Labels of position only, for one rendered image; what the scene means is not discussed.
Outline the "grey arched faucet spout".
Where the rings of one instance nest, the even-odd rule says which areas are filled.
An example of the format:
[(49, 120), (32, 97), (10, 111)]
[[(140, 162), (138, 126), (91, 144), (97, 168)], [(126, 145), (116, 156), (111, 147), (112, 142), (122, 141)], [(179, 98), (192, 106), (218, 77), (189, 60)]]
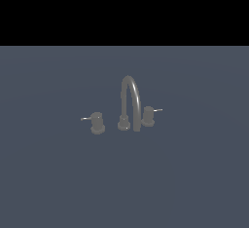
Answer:
[(127, 75), (122, 80), (121, 101), (122, 101), (122, 114), (118, 129), (120, 131), (128, 131), (130, 129), (130, 122), (126, 114), (126, 90), (130, 89), (132, 106), (133, 106), (133, 130), (139, 132), (141, 129), (141, 100), (137, 84), (134, 79)]

